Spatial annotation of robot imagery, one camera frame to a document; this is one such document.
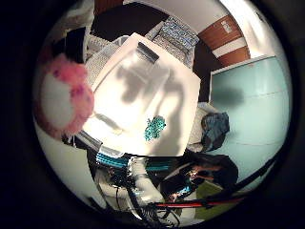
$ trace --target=table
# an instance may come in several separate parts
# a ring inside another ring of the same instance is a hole
[[[136,59],[138,42],[159,56],[154,65]],[[189,68],[133,33],[93,83],[97,115],[89,118],[83,130],[118,152],[182,156],[193,126],[199,89],[200,79]],[[157,115],[165,119],[167,126],[160,138],[146,141],[147,121]]]

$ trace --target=black cable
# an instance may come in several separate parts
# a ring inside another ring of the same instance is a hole
[[[177,215],[176,215],[175,213],[173,213],[173,210],[171,210],[171,213],[172,213],[172,215],[174,216],[174,218],[177,220],[177,225],[176,225],[176,227],[179,227],[179,225],[180,225],[180,220],[179,220],[179,218],[177,217]]]
[[[117,207],[118,207],[118,210],[119,210],[120,212],[122,212],[122,209],[121,209],[121,207],[120,207],[120,204],[119,204],[119,202],[118,202],[118,197],[117,197],[118,189],[119,189],[119,187],[116,187],[116,193],[115,193],[116,205],[117,205]]]
[[[152,224],[151,224],[151,223],[147,220],[147,218],[144,216],[144,214],[143,214],[143,212],[142,212],[142,209],[143,209],[143,208],[141,208],[140,205],[138,204],[138,202],[137,202],[137,200],[136,200],[136,197],[134,196],[134,193],[133,193],[131,187],[130,187],[129,185],[126,185],[126,189],[127,189],[128,195],[129,195],[129,197],[130,197],[130,199],[131,199],[132,205],[133,205],[133,207],[134,207],[135,212],[137,213],[137,215],[143,219],[144,223],[147,224],[148,227],[153,228]]]

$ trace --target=stuffed animal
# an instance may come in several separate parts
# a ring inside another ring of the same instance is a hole
[[[76,135],[92,114],[94,104],[85,65],[61,53],[40,67],[39,74],[38,96],[34,99],[38,125],[56,139]]]

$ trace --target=green object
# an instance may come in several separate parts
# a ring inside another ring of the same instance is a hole
[[[164,127],[166,126],[165,120],[161,116],[156,116],[152,119],[147,121],[148,126],[145,129],[144,137],[145,140],[149,141],[154,138],[159,138],[161,131],[163,131]]]

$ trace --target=blue cloth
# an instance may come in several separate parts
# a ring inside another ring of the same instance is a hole
[[[213,143],[230,131],[229,117],[227,113],[209,114],[205,118],[206,127],[203,130],[201,142],[206,144],[206,138],[210,139],[210,145],[206,146],[206,152],[213,149]]]

